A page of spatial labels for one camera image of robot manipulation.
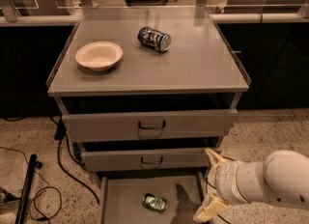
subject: speckled floor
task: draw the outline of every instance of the speckled floor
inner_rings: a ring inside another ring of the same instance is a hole
[[[54,140],[56,126],[45,117],[27,118],[15,123],[0,120],[0,146],[23,151],[27,158],[37,154],[43,168],[38,171],[62,193],[62,208],[50,223],[97,223],[98,205],[94,196],[83,186],[65,175],[57,163],[58,142]],[[309,156],[309,109],[239,111],[230,133],[220,146],[223,155],[242,161],[265,159],[276,150],[293,150]],[[91,186],[99,196],[98,185],[92,175],[72,162],[66,144],[62,145],[64,167]],[[0,185],[8,191],[22,187],[27,165],[22,154],[0,149]],[[35,175],[31,197],[45,186]],[[59,206],[55,191],[46,191],[38,199],[38,206],[47,215]],[[16,205],[0,208],[0,223],[14,223]],[[32,208],[34,216],[39,216]],[[308,210],[280,209],[253,203],[234,206],[222,213],[233,224],[309,223]],[[37,223],[27,217],[26,223]],[[218,217],[213,224],[224,223]]]

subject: desk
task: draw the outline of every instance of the desk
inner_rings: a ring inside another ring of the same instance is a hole
[[[169,33],[169,51],[161,54],[142,46],[137,33],[143,26]],[[123,49],[114,69],[93,72],[77,65],[76,51],[96,41],[115,42]],[[217,146],[229,132],[240,93],[247,89],[204,10],[88,11],[48,93],[62,110],[70,139],[82,149],[87,170],[101,176],[104,201],[98,222],[192,221],[203,199],[197,187],[205,183],[203,177],[195,178],[201,174],[194,170],[209,165],[204,149]],[[161,217],[150,218],[152,213],[140,207],[142,192],[148,191],[168,199]]]

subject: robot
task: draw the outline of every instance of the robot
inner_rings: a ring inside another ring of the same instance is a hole
[[[309,158],[293,151],[277,151],[265,161],[245,163],[223,158],[206,149],[215,171],[217,193],[206,198],[193,219],[207,222],[232,205],[262,202],[309,209]]]

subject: bowl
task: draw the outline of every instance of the bowl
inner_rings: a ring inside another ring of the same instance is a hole
[[[94,71],[112,68],[123,56],[123,50],[113,42],[91,42],[75,55],[77,63]]]

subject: closed drawer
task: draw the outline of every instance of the closed drawer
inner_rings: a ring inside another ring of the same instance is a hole
[[[69,114],[63,121],[74,142],[214,137],[226,135],[235,109]]]
[[[205,180],[195,170],[152,170],[103,177],[99,224],[194,224],[193,215],[205,198]],[[142,206],[145,194],[167,200],[164,213]]]
[[[205,148],[82,153],[90,172],[207,167]]]

